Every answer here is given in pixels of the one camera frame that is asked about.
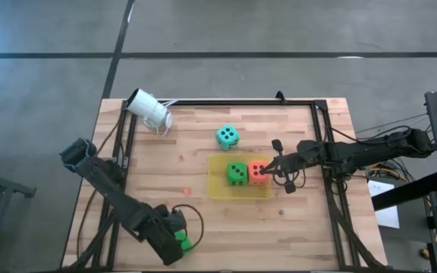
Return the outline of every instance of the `green dice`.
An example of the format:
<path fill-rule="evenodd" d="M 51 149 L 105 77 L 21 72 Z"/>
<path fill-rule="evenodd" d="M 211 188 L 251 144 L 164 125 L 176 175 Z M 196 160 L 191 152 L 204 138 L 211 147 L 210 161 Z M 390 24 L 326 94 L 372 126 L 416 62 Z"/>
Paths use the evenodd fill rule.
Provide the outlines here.
<path fill-rule="evenodd" d="M 247 185 L 247 165 L 243 162 L 227 165 L 227 182 L 229 186 Z"/>

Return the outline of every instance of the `teal dice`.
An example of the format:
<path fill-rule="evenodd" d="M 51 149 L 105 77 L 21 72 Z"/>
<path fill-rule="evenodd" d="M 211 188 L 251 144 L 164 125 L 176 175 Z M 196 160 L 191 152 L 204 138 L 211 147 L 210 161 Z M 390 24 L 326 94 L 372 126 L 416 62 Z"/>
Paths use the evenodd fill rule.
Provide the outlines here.
<path fill-rule="evenodd" d="M 229 186 L 247 185 L 247 165 L 242 162 L 227 165 L 227 183 Z"/>
<path fill-rule="evenodd" d="M 215 137 L 224 151 L 234 148 L 239 143 L 239 133 L 232 125 L 225 125 L 218 129 Z"/>

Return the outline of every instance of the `wooden table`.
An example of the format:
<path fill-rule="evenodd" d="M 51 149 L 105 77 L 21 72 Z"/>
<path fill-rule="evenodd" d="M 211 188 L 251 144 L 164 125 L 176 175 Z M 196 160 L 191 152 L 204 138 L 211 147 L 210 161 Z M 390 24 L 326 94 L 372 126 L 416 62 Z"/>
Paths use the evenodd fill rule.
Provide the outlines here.
<path fill-rule="evenodd" d="M 346 99 L 326 99 L 332 126 L 354 136 Z M 105 99 L 99 111 L 93 142 L 99 147 L 116 123 L 120 99 Z M 307 182 L 296 193 L 286 194 L 274 185 L 273 197 L 261 201 L 212 200 L 207 196 L 207 157 L 221 152 L 215 132 L 232 124 L 241 135 L 235 152 L 275 155 L 271 140 L 280 139 L 285 153 L 294 152 L 300 140 L 315 139 L 311 112 L 303 106 L 172 106 L 174 124 L 159 138 L 139 121 L 134 136 L 126 194 L 168 207 L 195 206 L 205 220 L 199 246 L 181 261 L 166 267 L 147 243 L 138 243 L 121 229 L 115 270 L 311 270 L 337 269 L 335 249 L 320 167 L 306 170 Z M 127 132 L 124 132 L 124 144 Z M 114 137 L 100 157 L 110 157 Z M 345 141 L 335 134 L 335 141 Z M 190 189 L 190 195 L 184 194 Z M 84 181 L 80 190 L 63 265 L 76 259 L 77 231 L 93 188 Z M 384 248 L 366 181 L 348 182 L 348 203 L 354 230 L 382 263 Z M 97 194 L 83 227 L 82 252 L 96 233 L 102 197 Z M 193 243 L 200 234 L 195 213 L 183 208 Z M 347 254 L 345 236 L 344 249 Z"/>

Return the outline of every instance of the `red dice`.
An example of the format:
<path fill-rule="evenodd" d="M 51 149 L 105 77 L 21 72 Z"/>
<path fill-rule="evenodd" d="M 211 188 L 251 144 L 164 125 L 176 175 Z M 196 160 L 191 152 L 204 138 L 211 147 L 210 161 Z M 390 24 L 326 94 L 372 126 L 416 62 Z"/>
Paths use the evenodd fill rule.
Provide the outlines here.
<path fill-rule="evenodd" d="M 269 182 L 269 174 L 259 173 L 267 164 L 268 162 L 249 162 L 249 164 L 247 164 L 249 185 L 263 185 Z"/>

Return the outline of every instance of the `dice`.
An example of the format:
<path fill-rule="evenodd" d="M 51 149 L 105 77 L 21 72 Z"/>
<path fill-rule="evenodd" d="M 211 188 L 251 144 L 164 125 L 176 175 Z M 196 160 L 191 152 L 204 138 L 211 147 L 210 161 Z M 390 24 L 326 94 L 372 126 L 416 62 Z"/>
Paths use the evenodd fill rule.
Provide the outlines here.
<path fill-rule="evenodd" d="M 225 125 L 218 129 L 215 137 L 224 151 L 232 149 L 239 143 L 239 133 L 232 125 Z"/>
<path fill-rule="evenodd" d="M 227 165 L 227 183 L 229 186 L 247 185 L 247 165 L 243 162 Z"/>
<path fill-rule="evenodd" d="M 267 162 L 249 162 L 249 164 L 247 164 L 249 185 L 263 185 L 269 182 L 270 177 L 268 174 L 259 173 L 267 164 Z"/>

